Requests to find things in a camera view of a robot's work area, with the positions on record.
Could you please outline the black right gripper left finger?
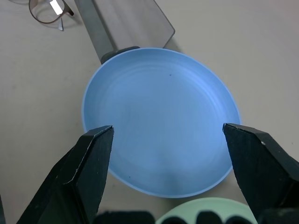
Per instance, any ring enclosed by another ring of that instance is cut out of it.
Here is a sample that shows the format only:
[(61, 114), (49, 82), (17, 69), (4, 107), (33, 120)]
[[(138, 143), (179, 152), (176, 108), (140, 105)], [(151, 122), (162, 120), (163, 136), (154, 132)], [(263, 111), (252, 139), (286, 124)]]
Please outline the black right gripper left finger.
[(106, 184), (113, 137), (112, 126), (83, 134), (53, 166), (18, 223), (93, 223)]

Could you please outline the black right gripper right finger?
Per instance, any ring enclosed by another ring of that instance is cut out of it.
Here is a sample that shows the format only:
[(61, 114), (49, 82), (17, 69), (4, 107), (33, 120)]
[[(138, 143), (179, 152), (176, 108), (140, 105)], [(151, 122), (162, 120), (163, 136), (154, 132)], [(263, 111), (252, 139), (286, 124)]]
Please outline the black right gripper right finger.
[(267, 132), (225, 123), (234, 174), (251, 210), (297, 208), (299, 163)]

